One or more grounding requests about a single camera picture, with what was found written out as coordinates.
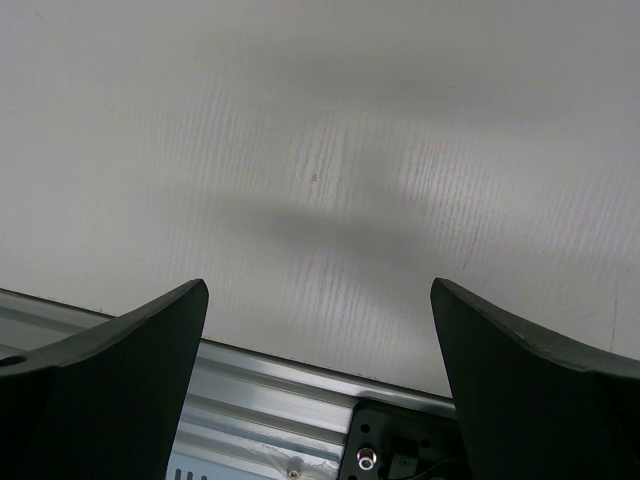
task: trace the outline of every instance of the silver metal frame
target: silver metal frame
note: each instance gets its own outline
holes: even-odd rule
[[[0,291],[0,358],[109,318]],[[455,417],[447,398],[202,341],[167,478],[336,478],[362,398]]]

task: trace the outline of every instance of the metal screw head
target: metal screw head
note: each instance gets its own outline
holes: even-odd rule
[[[358,459],[360,470],[364,470],[365,472],[371,470],[378,461],[378,455],[370,448],[361,448],[358,450],[356,458]]]

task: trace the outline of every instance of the bolt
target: bolt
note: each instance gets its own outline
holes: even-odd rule
[[[356,458],[358,459],[360,470],[364,470],[365,472],[371,470],[378,461],[378,455],[370,448],[361,448],[358,450]]]

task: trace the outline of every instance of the silver bolt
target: silver bolt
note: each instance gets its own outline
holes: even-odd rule
[[[378,461],[378,455],[370,448],[361,448],[358,450],[356,458],[358,459],[360,470],[364,470],[365,472],[371,470]]]

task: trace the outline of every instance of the scratch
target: scratch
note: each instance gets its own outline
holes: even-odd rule
[[[469,247],[469,251],[467,252],[467,258],[465,259],[464,264],[462,265],[463,272],[464,272],[464,269],[467,268],[467,263],[469,263],[469,260],[471,260],[471,254],[473,253],[473,247],[476,246],[476,240],[478,239],[479,230],[480,230],[480,227],[477,227],[475,233],[473,234],[473,240],[471,240],[471,246]]]
[[[617,323],[618,323],[618,282],[616,282],[615,299],[613,300],[613,328],[611,329],[611,342],[609,343],[610,352],[613,352],[613,341],[616,338]]]

